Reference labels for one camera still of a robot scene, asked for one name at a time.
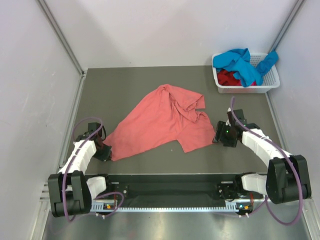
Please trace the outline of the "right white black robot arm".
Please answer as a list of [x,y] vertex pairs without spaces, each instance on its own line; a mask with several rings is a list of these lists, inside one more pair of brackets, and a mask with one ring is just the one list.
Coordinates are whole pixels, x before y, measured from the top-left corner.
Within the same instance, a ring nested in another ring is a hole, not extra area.
[[259,126],[247,122],[243,110],[228,109],[227,116],[227,121],[217,123],[213,142],[230,148],[242,143],[267,166],[265,175],[247,172],[235,177],[233,192],[237,197],[256,192],[274,204],[282,204],[312,196],[308,164],[302,155],[293,155],[274,144]]

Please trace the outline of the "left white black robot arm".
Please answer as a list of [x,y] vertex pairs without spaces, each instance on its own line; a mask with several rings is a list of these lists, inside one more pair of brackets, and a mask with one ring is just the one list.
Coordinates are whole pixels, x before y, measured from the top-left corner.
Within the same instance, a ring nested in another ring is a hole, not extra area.
[[113,194],[114,187],[106,175],[85,177],[92,158],[106,162],[111,155],[112,147],[103,143],[105,135],[102,123],[88,123],[87,131],[76,138],[66,164],[49,176],[49,200],[55,218],[87,214],[98,195],[106,199]]

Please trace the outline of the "pink t shirt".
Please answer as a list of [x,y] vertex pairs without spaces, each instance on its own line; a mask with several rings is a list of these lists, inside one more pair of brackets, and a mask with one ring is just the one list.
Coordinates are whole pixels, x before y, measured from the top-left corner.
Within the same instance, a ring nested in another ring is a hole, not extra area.
[[164,84],[148,93],[106,137],[118,161],[177,141],[184,153],[209,146],[216,135],[201,93]]

